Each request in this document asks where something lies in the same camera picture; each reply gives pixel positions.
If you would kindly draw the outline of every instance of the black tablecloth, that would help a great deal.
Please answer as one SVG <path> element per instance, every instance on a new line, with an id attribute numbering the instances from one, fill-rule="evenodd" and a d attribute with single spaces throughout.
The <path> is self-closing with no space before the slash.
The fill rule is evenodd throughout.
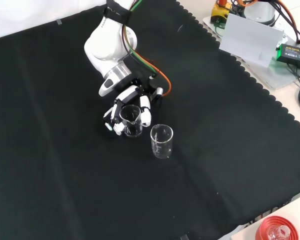
<path id="1" fill-rule="evenodd" d="M 0 39 L 0 240 L 215 240 L 300 192 L 300 124 L 174 0 L 129 23 L 172 82 L 152 121 L 173 128 L 172 157 L 150 129 L 108 132 L 116 94 L 84 52 L 102 12 Z"/>

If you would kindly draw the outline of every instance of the green power supply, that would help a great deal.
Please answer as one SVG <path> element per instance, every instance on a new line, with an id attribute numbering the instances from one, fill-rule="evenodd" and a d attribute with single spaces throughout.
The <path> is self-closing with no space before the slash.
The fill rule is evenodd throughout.
<path id="1" fill-rule="evenodd" d="M 281 44 L 277 51 L 276 60 L 300 68 L 300 47 Z"/>

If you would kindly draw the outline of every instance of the robotic arm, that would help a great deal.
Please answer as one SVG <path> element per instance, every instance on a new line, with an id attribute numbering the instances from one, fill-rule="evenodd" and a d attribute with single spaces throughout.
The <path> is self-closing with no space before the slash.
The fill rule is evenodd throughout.
<path id="1" fill-rule="evenodd" d="M 115 12 L 111 6 L 119 9 L 129 10 L 134 0 L 107 0 L 107 11 Z M 92 32 L 84 45 L 84 51 L 92 65 L 102 74 L 104 82 L 99 90 L 101 97 L 107 95 L 112 90 L 122 91 L 115 99 L 113 107 L 103 116 L 103 122 L 110 131 L 115 131 L 121 135 L 125 126 L 120 120 L 120 110 L 127 104 L 139 98 L 141 108 L 141 124 L 149 127 L 151 124 L 150 102 L 154 103 L 162 94 L 163 89 L 157 88 L 153 92 L 145 91 L 139 79 L 134 79 L 132 72 L 123 62 L 127 55 L 124 44 L 128 49 L 128 44 L 124 38 L 122 41 L 123 24 L 115 20 L 103 17 L 100 25 Z M 129 44 L 135 50 L 137 47 L 137 36 L 134 31 L 126 28 Z"/>
<path id="2" fill-rule="evenodd" d="M 128 10 L 134 0 L 116 0 L 115 2 Z M 124 40 L 124 44 L 122 41 L 122 26 L 122 23 L 104 16 L 84 45 L 87 57 L 105 80 L 99 90 L 101 97 L 110 93 L 121 81 L 121 84 L 123 84 L 129 82 L 132 78 L 131 71 L 122 61 L 127 55 L 124 44 L 128 48 L 126 40 Z M 130 45 L 133 49 L 136 49 L 136 34 L 129 27 L 126 28 L 126 31 Z"/>

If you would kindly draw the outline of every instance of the empty glass beaker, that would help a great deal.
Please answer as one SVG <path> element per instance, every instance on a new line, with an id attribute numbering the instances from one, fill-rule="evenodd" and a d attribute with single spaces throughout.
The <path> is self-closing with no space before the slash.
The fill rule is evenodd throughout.
<path id="1" fill-rule="evenodd" d="M 151 146 L 153 154 L 159 159 L 166 159 L 172 153 L 174 131 L 164 124 L 154 125 L 151 129 Z"/>

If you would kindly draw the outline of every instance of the red object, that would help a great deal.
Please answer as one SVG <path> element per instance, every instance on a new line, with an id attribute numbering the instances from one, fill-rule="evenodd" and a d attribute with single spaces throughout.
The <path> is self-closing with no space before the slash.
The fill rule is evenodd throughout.
<path id="1" fill-rule="evenodd" d="M 299 240 L 298 232 L 295 226 L 290 221 L 280 216 L 270 216 L 264 219 L 255 233 L 255 240 L 269 240 L 269 228 L 273 226 L 280 227 L 281 225 L 286 225 L 288 228 L 290 228 L 291 233 L 289 236 L 289 240 Z"/>
<path id="2" fill-rule="evenodd" d="M 219 5 L 225 7 L 227 4 L 227 0 L 219 0 Z"/>

